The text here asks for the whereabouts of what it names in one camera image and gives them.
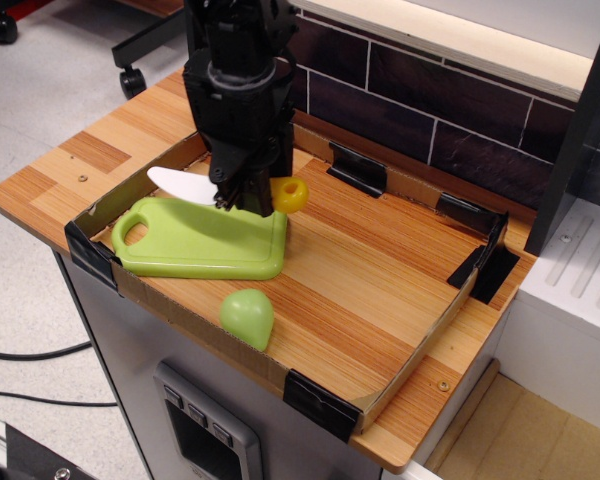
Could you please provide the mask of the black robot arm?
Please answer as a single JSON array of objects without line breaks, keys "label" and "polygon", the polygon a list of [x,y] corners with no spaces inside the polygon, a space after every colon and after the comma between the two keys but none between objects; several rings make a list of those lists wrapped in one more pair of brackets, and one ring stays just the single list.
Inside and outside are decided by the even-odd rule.
[{"label": "black robot arm", "polygon": [[213,202],[268,217],[271,180],[292,173],[296,9],[287,1],[188,1],[185,11],[183,80],[211,153]]}]

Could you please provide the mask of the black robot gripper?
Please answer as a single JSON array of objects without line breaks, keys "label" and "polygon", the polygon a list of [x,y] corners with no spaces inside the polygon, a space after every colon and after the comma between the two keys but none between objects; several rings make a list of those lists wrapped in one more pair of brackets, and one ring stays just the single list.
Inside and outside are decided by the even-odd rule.
[{"label": "black robot gripper", "polygon": [[256,76],[227,75],[211,51],[196,51],[183,79],[194,123],[212,154],[209,179],[217,208],[273,214],[270,179],[291,174],[289,99],[296,60],[285,49]]}]

